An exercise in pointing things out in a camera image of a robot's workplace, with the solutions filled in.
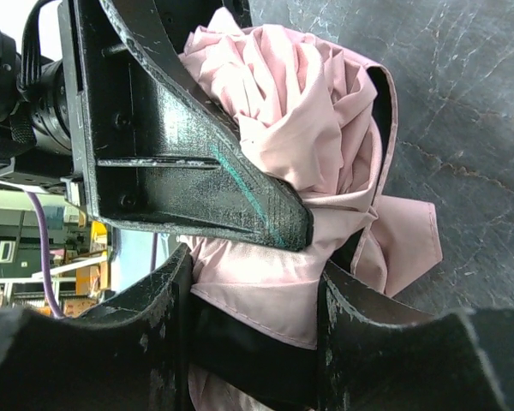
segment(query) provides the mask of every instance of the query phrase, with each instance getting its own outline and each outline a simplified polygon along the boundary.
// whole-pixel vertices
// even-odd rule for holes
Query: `gray marble surface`
[[[250,0],[391,70],[387,193],[436,204],[444,262],[398,299],[432,313],[514,307],[514,0]]]

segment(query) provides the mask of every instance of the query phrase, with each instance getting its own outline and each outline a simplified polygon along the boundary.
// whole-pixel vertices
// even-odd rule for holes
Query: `crack in marble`
[[[447,161],[444,161],[438,155],[427,152],[418,144],[410,143],[409,141],[402,141],[402,140],[399,140],[398,144],[400,144],[401,146],[407,146],[407,147],[413,148],[413,149],[417,150],[419,153],[421,153],[423,156],[425,156],[426,158],[430,158],[430,159],[436,161],[437,163],[439,163],[439,170],[450,169],[453,171],[453,174],[455,174],[455,175],[478,178],[478,179],[484,180],[486,182],[492,183],[492,184],[498,186],[499,188],[502,188],[507,193],[514,195],[514,190],[507,187],[503,182],[501,182],[500,180],[498,180],[496,178],[484,176],[479,171],[469,170],[467,167],[465,167],[463,165],[458,166],[458,165],[449,163]]]

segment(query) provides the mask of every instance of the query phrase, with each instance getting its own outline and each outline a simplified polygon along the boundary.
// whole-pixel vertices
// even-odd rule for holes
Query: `bolt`
[[[137,199],[131,194],[124,194],[120,197],[120,206],[126,210],[133,210]]]
[[[129,117],[123,113],[116,113],[114,115],[114,127],[117,130],[125,130],[131,125]]]

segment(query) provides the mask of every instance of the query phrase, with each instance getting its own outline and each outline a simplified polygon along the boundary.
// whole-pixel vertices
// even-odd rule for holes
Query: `pink cloth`
[[[258,331],[315,349],[321,272],[356,231],[364,235],[351,272],[379,292],[394,295],[441,261],[433,205],[381,195],[397,131],[384,68],[313,34],[274,25],[242,30],[226,9],[190,35],[180,58],[240,125],[244,155],[289,182],[314,214],[312,244],[299,253],[184,237],[195,262],[193,293]],[[370,67],[390,82],[387,147],[372,118]],[[192,378],[197,409],[219,409],[206,397],[202,381],[210,377]]]

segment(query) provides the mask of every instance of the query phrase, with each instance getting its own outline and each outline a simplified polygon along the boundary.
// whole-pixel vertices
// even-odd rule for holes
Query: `pink fabric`
[[[193,293],[258,331],[314,349],[321,272],[356,231],[364,235],[351,270],[379,292],[396,294],[441,260],[433,205],[381,195],[397,105],[385,71],[393,118],[383,147],[371,115],[377,92],[367,73],[378,64],[281,26],[242,30],[226,9],[191,34],[180,58],[238,122],[244,155],[289,182],[314,214],[312,244],[300,253],[184,237],[195,262]],[[204,388],[210,376],[191,375],[197,409],[219,409],[208,397],[217,390]]]

